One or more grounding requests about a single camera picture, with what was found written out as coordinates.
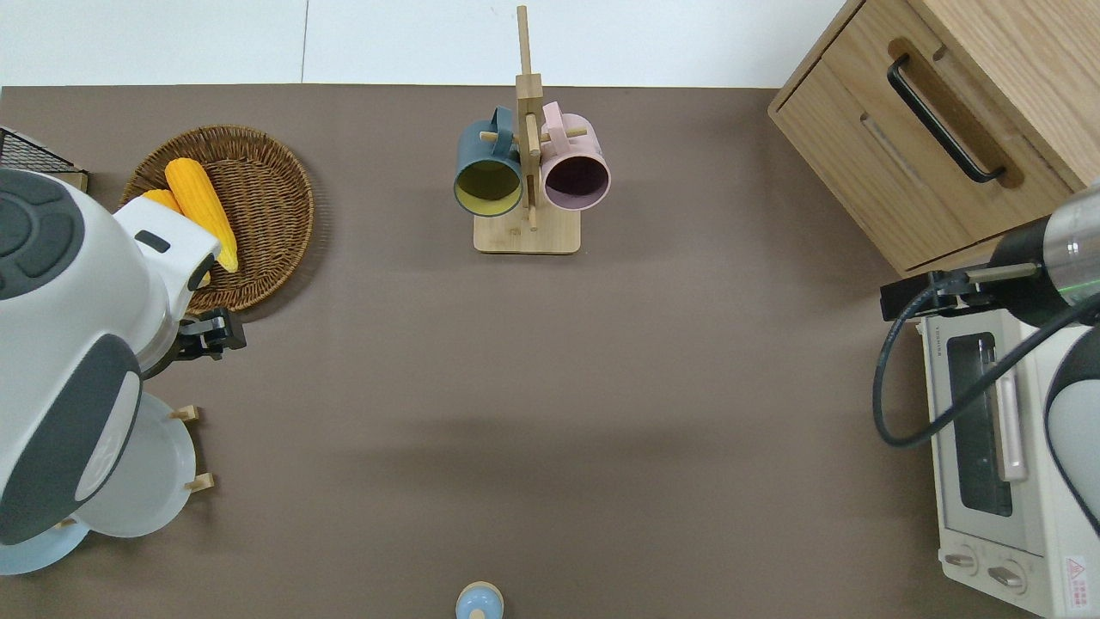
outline mug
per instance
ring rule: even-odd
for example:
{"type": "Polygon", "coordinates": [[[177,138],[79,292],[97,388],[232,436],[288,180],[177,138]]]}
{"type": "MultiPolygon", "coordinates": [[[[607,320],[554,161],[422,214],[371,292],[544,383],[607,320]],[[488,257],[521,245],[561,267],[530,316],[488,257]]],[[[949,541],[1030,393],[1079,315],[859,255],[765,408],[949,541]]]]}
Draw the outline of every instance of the mug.
{"type": "Polygon", "coordinates": [[[542,192],[550,203],[565,210],[584,210],[600,203],[610,187],[610,172],[592,123],[575,113],[562,113],[558,101],[542,106],[542,132],[550,141],[542,151],[542,192]],[[570,129],[584,129],[570,137],[570,129]]]}
{"type": "Polygon", "coordinates": [[[479,217],[496,217],[519,203],[522,173],[512,136],[512,110],[503,106],[497,106],[492,120],[479,120],[462,131],[454,175],[454,198],[462,208],[479,217]],[[496,133],[496,141],[482,140],[483,131],[496,133]]]}

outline yellow corn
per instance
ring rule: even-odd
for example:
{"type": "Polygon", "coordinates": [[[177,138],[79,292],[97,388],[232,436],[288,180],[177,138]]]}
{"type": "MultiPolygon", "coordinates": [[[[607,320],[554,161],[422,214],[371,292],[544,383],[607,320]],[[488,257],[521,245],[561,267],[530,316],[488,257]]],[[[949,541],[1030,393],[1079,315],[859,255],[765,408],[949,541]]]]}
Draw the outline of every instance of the yellow corn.
{"type": "Polygon", "coordinates": [[[226,209],[210,184],[210,177],[202,169],[202,164],[194,158],[174,158],[164,168],[164,176],[184,214],[221,241],[218,263],[230,273],[235,273],[237,236],[229,226],[226,209]]]}
{"type": "Polygon", "coordinates": [[[142,197],[146,197],[157,203],[167,206],[180,214],[184,213],[183,210],[179,210],[179,205],[176,203],[176,198],[173,197],[172,191],[168,189],[150,189],[142,194],[142,197]]]}

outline pink mug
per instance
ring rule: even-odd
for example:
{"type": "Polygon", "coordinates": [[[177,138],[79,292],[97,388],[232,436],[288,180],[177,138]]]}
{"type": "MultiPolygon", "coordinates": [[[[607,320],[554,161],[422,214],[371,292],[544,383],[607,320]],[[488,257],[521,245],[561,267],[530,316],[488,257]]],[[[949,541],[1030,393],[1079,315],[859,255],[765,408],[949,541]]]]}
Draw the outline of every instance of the pink mug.
{"type": "Polygon", "coordinates": [[[542,106],[550,135],[541,144],[542,192],[550,203],[565,210],[584,210],[600,203],[610,187],[610,172],[592,123],[575,113],[562,113],[558,101],[542,106]],[[584,129],[583,135],[568,131],[584,129]]]}

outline white wall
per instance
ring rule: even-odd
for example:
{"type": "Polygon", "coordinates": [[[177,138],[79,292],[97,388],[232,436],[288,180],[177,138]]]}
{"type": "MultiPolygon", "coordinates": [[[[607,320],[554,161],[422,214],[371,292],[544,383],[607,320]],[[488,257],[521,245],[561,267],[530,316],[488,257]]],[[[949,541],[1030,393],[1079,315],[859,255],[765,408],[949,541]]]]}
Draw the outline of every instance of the white wall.
{"type": "MultiPolygon", "coordinates": [[[[527,0],[547,85],[776,87],[843,0],[527,0]]],[[[0,86],[512,84],[504,0],[0,0],[0,86]]]]}

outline wooden cabinet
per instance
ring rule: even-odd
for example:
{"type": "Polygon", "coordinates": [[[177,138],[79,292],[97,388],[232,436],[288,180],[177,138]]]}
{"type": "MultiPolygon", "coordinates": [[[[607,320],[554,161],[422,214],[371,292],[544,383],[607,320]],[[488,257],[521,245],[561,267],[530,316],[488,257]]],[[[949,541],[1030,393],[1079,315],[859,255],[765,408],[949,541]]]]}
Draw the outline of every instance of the wooden cabinet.
{"type": "Polygon", "coordinates": [[[769,114],[899,273],[981,262],[1100,178],[1100,0],[851,0],[769,114]]]}

